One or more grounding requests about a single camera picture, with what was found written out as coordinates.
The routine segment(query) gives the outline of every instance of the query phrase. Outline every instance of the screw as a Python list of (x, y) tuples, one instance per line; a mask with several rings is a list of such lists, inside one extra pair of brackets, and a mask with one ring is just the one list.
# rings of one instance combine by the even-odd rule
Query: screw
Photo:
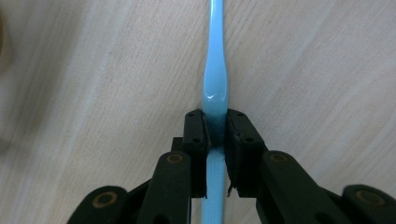
[(172, 154), (166, 158), (169, 163), (178, 163), (183, 161), (183, 157), (179, 154)]
[(356, 192), (356, 196), (365, 203), (372, 206), (381, 206), (385, 204), (385, 200), (378, 194), (366, 189), (361, 189)]
[(285, 162), (285, 161), (288, 160), (288, 158), (285, 157), (282, 154), (272, 154), (271, 155), (271, 160), (274, 161), (274, 162)]
[(98, 194), (92, 201), (95, 208), (104, 208), (113, 204), (117, 200), (117, 194), (114, 191), (107, 191)]

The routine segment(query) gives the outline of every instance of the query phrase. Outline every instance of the wooden table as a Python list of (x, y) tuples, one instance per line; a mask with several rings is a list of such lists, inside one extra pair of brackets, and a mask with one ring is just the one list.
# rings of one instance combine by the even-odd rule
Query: wooden table
[[(207, 1), (2, 0), (1, 223), (151, 178), (200, 108)], [(230, 108), (323, 187), (396, 197), (396, 2), (226, 1)], [(234, 192), (225, 223), (259, 223)], [(193, 223), (200, 223), (194, 200)]]

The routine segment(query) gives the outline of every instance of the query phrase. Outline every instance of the blue toothbrush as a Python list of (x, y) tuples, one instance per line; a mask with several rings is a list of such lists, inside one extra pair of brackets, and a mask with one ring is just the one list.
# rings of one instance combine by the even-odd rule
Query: blue toothbrush
[(202, 108), (212, 148), (206, 159), (207, 199), (204, 224), (222, 223), (224, 195), (224, 132), (228, 108), (228, 78), (223, 49), (223, 1), (210, 0), (209, 43), (204, 74)]

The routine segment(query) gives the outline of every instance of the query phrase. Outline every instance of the wooden surface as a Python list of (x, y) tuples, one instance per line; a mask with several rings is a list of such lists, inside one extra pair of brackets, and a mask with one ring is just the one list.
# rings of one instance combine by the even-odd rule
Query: wooden surface
[[(1, 223), (149, 179), (201, 104), (207, 1), (2, 0)], [(226, 1), (230, 108), (336, 193), (396, 197), (396, 2)], [(193, 223), (200, 223), (194, 201)], [(226, 200), (225, 223), (259, 223)]]

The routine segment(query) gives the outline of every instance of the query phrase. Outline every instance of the toothbrush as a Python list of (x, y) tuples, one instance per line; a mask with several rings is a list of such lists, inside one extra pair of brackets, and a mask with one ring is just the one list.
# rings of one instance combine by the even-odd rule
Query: toothbrush
[(223, 0), (210, 0), (202, 109), (212, 142), (206, 159), (207, 198), (202, 203), (202, 222), (220, 224), (225, 175), (223, 142), (228, 109), (228, 78), (223, 49)]

